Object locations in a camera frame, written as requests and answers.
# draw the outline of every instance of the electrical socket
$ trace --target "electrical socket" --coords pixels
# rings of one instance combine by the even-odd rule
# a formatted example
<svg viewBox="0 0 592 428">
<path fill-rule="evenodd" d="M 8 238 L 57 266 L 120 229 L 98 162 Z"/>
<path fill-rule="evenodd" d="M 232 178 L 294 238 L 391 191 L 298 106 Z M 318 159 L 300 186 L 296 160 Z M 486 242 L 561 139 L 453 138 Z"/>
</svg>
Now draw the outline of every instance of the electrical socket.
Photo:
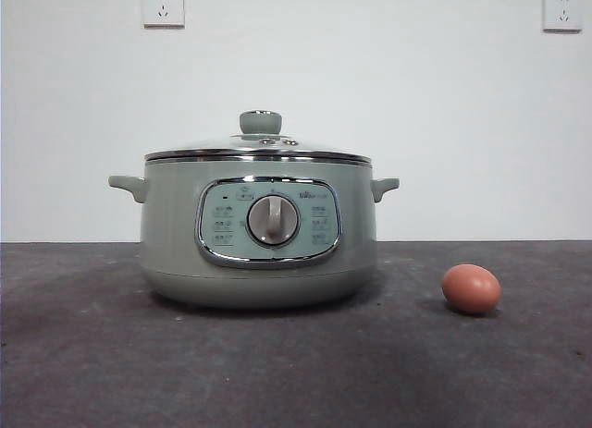
<svg viewBox="0 0 592 428">
<path fill-rule="evenodd" d="M 581 31 L 584 27 L 584 0 L 544 0 L 544 31 Z"/>
<path fill-rule="evenodd" d="M 183 0 L 142 0 L 142 17 L 145 27 L 185 26 Z"/>
</svg>

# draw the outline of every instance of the egg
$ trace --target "egg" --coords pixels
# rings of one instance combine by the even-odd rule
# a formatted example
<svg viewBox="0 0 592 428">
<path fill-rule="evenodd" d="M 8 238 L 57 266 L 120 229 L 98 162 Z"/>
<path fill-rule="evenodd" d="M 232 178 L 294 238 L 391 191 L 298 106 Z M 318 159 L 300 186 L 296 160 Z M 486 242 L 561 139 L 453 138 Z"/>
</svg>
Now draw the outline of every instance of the egg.
<svg viewBox="0 0 592 428">
<path fill-rule="evenodd" d="M 454 308 L 471 314 L 493 310 L 501 296 L 498 279 L 476 264 L 457 264 L 442 279 L 442 292 Z"/>
</svg>

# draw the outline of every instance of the pot base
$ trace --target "pot base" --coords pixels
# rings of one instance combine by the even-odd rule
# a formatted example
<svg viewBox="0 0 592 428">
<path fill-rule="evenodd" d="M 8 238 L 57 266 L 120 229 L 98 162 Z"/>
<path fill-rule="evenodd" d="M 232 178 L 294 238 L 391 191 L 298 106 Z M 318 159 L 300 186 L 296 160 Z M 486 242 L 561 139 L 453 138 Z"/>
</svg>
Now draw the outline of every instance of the pot base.
<svg viewBox="0 0 592 428">
<path fill-rule="evenodd" d="M 329 275 L 224 278 L 165 274 L 142 269 L 156 292 L 214 308 L 265 309 L 311 305 L 351 295 L 372 278 L 373 266 Z"/>
</svg>

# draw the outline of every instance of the glass lid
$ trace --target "glass lid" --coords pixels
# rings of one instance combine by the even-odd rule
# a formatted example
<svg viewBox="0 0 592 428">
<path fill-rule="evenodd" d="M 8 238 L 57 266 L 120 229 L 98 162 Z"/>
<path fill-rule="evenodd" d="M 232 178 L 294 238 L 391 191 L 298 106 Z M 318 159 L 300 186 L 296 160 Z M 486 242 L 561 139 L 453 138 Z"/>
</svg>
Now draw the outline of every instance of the glass lid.
<svg viewBox="0 0 592 428">
<path fill-rule="evenodd" d="M 240 115 L 241 134 L 226 138 L 198 141 L 187 146 L 148 153 L 148 162 L 170 159 L 191 159 L 192 157 L 294 157 L 307 159 L 347 160 L 370 164 L 371 160 L 362 155 L 343 153 L 334 148 L 310 141 L 302 141 L 281 135 L 281 115 L 271 111 L 249 111 Z"/>
</svg>

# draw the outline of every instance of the control dial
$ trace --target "control dial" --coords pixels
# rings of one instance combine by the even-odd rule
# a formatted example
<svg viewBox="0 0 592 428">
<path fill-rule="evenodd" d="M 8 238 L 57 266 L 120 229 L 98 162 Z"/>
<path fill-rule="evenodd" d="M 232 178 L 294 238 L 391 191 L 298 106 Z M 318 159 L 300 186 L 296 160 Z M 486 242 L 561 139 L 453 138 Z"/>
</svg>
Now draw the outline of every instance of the control dial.
<svg viewBox="0 0 592 428">
<path fill-rule="evenodd" d="M 251 234 L 261 243 L 281 245 L 294 236 L 298 212 L 289 200 L 267 195 L 254 203 L 247 221 Z"/>
</svg>

